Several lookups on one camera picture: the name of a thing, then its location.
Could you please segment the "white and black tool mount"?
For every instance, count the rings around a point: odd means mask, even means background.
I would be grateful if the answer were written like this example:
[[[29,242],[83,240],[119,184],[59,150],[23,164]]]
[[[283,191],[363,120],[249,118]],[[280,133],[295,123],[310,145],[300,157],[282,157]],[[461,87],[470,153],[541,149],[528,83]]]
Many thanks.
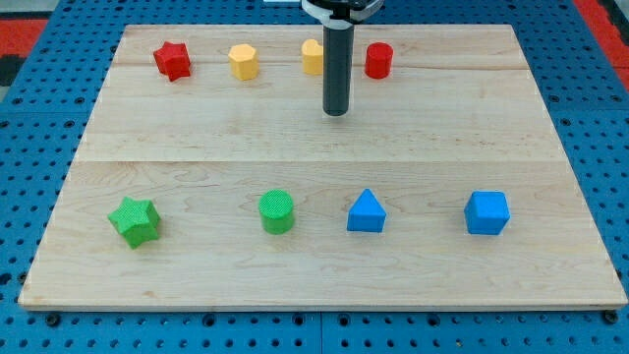
[[[326,27],[356,25],[372,17],[384,0],[302,0],[302,9]]]

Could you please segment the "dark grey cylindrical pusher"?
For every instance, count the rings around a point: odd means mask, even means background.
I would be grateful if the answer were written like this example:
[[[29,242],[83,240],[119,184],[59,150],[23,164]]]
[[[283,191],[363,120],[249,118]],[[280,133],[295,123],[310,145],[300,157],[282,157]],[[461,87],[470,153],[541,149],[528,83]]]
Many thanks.
[[[329,116],[349,110],[354,26],[343,23],[323,27],[322,108]]]

